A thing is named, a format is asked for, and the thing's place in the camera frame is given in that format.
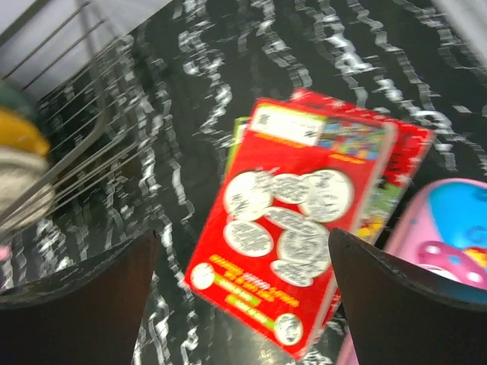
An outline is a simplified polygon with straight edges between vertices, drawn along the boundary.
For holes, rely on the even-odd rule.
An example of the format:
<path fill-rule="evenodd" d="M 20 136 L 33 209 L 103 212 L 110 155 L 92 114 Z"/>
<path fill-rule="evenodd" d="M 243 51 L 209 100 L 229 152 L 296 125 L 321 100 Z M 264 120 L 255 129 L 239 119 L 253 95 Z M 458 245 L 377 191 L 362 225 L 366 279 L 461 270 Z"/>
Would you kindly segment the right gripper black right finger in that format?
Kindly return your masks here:
<path fill-rule="evenodd" d="M 349 327 L 338 364 L 484 364 L 486 292 L 333 229 L 329 253 Z"/>

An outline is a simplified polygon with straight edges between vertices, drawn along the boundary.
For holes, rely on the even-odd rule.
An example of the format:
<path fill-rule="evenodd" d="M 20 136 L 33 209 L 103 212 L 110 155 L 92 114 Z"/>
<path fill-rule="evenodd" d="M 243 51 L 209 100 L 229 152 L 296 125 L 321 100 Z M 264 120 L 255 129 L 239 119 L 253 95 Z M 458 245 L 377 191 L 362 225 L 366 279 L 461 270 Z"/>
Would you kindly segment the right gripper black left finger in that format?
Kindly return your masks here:
<path fill-rule="evenodd" d="M 129 364 L 158 257 L 148 230 L 1 294 L 3 364 Z"/>

